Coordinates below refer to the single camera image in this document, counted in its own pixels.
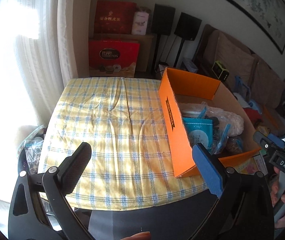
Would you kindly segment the right black speaker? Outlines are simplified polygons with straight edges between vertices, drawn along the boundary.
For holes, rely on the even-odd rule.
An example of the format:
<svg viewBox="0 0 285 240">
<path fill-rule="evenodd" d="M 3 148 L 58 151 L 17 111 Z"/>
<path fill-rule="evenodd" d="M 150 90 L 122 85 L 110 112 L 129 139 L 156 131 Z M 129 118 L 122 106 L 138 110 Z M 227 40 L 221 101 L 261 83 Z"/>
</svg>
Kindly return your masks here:
<svg viewBox="0 0 285 240">
<path fill-rule="evenodd" d="M 174 34 L 183 40 L 194 41 L 200 29 L 202 20 L 186 14 L 184 12 L 179 16 Z"/>
</svg>

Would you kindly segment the left black speaker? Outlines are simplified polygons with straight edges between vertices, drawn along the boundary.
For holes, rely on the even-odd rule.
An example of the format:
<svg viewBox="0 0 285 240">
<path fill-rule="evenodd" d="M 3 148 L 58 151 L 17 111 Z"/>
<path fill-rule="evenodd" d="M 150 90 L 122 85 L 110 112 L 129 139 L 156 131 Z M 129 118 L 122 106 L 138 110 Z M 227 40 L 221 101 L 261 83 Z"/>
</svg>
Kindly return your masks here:
<svg viewBox="0 0 285 240">
<path fill-rule="evenodd" d="M 171 35 L 176 9 L 167 5 L 155 4 L 151 33 L 157 35 Z"/>
</svg>

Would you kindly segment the beige plush pillow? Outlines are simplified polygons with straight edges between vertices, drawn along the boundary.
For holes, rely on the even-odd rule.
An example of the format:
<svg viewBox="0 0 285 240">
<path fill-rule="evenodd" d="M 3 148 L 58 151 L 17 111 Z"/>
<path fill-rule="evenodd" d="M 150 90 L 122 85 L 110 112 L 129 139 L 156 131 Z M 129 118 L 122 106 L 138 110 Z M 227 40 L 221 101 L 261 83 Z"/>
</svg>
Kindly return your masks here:
<svg viewBox="0 0 285 240">
<path fill-rule="evenodd" d="M 210 119 L 213 122 L 213 126 L 221 131 L 227 125 L 230 125 L 228 137 L 241 135 L 244 130 L 244 120 L 241 116 L 221 108 L 211 107 L 206 102 L 179 103 L 178 107 L 183 117 Z"/>
</svg>

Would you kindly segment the yellow plaid tablecloth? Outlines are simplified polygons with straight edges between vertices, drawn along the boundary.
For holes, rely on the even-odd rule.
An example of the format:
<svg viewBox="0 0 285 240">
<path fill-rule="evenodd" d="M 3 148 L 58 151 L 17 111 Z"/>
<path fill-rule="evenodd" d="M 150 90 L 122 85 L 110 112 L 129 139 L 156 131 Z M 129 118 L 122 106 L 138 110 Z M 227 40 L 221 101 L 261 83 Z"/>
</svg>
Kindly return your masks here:
<svg viewBox="0 0 285 240">
<path fill-rule="evenodd" d="M 81 143 L 89 143 L 91 159 L 66 197 L 71 206 L 136 210 L 207 188 L 200 176 L 174 176 L 159 85 L 124 77 L 68 82 L 51 116 L 38 172 L 60 165 Z"/>
</svg>

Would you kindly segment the brown sofa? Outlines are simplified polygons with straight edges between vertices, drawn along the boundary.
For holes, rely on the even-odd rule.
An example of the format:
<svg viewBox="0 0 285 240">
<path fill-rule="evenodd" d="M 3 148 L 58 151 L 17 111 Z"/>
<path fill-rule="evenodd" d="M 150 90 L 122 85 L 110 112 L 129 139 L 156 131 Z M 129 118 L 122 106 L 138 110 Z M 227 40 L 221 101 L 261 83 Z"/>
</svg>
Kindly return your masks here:
<svg viewBox="0 0 285 240">
<path fill-rule="evenodd" d="M 262 111 L 260 124 L 266 126 L 271 133 L 285 134 L 285 115 L 280 112 L 285 82 L 254 51 L 231 35 L 206 24 L 193 62 L 198 73 L 217 79 L 212 71 L 215 61 L 220 61 L 228 70 L 229 76 L 224 85 L 234 92 L 235 77 L 251 89 L 253 99 Z"/>
</svg>

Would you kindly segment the white curtain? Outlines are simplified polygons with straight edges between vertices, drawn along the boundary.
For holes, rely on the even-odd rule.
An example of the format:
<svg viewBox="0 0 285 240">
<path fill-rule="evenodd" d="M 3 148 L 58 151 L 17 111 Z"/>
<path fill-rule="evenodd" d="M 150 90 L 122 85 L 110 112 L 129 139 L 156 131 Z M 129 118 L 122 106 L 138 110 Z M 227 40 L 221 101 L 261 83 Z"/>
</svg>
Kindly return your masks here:
<svg viewBox="0 0 285 240">
<path fill-rule="evenodd" d="M 47 125 L 68 81 L 88 74 L 91 0 L 0 0 L 0 200 L 18 150 Z"/>
</svg>

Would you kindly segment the red chocolate gift box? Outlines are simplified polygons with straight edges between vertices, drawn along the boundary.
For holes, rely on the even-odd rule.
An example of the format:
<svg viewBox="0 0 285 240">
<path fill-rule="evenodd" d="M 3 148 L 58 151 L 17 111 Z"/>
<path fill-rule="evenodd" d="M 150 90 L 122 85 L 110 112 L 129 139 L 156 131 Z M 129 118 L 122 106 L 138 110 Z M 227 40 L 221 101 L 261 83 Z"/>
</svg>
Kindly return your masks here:
<svg viewBox="0 0 285 240">
<path fill-rule="evenodd" d="M 134 77 L 139 49 L 136 41 L 89 40 L 89 75 Z"/>
</svg>

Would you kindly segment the black speaker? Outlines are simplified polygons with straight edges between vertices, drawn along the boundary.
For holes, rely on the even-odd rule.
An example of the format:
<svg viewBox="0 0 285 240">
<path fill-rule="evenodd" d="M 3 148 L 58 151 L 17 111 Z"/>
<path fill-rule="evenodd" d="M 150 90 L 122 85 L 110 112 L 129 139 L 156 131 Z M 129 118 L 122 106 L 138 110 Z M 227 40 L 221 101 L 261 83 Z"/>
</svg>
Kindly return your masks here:
<svg viewBox="0 0 285 240">
<path fill-rule="evenodd" d="M 174 34 L 183 40 L 194 41 L 200 29 L 202 20 L 186 14 L 184 12 L 179 16 Z"/>
<path fill-rule="evenodd" d="M 151 33 L 157 35 L 171 35 L 176 9 L 167 5 L 155 4 Z"/>
</svg>

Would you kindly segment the green black cube device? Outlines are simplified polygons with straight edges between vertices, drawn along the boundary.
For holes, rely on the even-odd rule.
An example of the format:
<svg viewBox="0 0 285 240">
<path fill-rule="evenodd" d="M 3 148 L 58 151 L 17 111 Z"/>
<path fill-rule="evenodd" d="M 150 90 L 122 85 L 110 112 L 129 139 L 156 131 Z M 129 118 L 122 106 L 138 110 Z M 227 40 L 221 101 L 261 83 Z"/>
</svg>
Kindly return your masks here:
<svg viewBox="0 0 285 240">
<path fill-rule="evenodd" d="M 229 70 L 220 61 L 214 62 L 212 71 L 220 81 L 226 81 L 229 76 Z"/>
</svg>

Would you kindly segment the tall red gift bag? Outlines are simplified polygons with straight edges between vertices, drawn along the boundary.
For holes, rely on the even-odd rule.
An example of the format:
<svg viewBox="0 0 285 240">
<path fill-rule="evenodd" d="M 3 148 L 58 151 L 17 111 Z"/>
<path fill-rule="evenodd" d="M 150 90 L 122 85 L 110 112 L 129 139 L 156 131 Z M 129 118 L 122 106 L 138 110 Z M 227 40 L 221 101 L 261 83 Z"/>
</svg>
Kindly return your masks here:
<svg viewBox="0 0 285 240">
<path fill-rule="evenodd" d="M 136 8 L 133 2 L 98 1 L 94 33 L 131 34 Z"/>
</svg>

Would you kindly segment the framed wall painting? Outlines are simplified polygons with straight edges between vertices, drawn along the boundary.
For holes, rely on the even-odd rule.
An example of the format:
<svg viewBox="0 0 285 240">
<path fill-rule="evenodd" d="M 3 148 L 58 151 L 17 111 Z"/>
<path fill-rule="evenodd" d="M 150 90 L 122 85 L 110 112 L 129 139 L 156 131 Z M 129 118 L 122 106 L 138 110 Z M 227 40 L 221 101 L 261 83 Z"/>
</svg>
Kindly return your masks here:
<svg viewBox="0 0 285 240">
<path fill-rule="evenodd" d="M 226 0 L 246 14 L 282 54 L 285 49 L 284 0 Z"/>
</svg>

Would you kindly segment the blue snack packet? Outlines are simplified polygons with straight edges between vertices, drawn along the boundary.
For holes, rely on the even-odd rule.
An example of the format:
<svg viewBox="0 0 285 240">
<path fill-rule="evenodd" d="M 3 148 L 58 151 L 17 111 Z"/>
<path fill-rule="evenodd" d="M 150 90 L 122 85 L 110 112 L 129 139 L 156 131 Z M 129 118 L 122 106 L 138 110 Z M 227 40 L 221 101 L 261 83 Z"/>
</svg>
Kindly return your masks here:
<svg viewBox="0 0 285 240">
<path fill-rule="evenodd" d="M 190 146 L 200 143 L 207 150 L 213 145 L 213 121 L 204 118 L 183 117 Z"/>
</svg>

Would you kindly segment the orange cardboard box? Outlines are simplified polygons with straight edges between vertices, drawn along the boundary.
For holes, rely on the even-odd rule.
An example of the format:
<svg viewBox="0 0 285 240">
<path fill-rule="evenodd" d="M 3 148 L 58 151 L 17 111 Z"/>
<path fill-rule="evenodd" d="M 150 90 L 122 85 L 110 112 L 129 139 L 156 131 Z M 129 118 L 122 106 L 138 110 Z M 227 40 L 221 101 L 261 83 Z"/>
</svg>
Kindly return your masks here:
<svg viewBox="0 0 285 240">
<path fill-rule="evenodd" d="M 225 167 L 236 167 L 259 152 L 260 147 L 253 140 L 254 126 L 235 96 L 221 81 L 175 68 L 166 68 L 158 93 L 176 178 L 200 174 L 192 157 L 192 148 L 183 124 L 179 102 L 206 102 L 209 106 L 221 108 L 243 118 L 244 130 L 240 137 L 243 141 L 244 152 L 220 158 Z"/>
</svg>

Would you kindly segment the white tissue pack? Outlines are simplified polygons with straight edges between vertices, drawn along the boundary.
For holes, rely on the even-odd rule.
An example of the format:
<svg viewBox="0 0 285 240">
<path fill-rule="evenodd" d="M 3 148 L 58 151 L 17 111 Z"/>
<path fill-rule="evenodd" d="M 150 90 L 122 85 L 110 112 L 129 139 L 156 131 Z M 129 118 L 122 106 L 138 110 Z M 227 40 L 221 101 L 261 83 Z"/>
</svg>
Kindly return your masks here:
<svg viewBox="0 0 285 240">
<path fill-rule="evenodd" d="M 151 11 L 147 7 L 137 7 L 132 24 L 132 35 L 145 35 Z"/>
</svg>

